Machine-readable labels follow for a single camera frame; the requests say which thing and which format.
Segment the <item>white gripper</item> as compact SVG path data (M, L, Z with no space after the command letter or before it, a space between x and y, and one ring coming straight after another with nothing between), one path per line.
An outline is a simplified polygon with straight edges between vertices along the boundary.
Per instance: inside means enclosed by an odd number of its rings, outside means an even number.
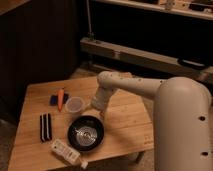
M100 116L105 115L110 98L115 94L116 89L99 87L91 100L91 106L100 112Z

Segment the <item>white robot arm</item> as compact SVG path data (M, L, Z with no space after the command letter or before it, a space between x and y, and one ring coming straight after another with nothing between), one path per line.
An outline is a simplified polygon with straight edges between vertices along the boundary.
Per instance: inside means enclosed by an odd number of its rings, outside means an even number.
M213 171L210 91L187 77L131 78L103 71L91 104L104 111L116 90L154 100L155 171Z

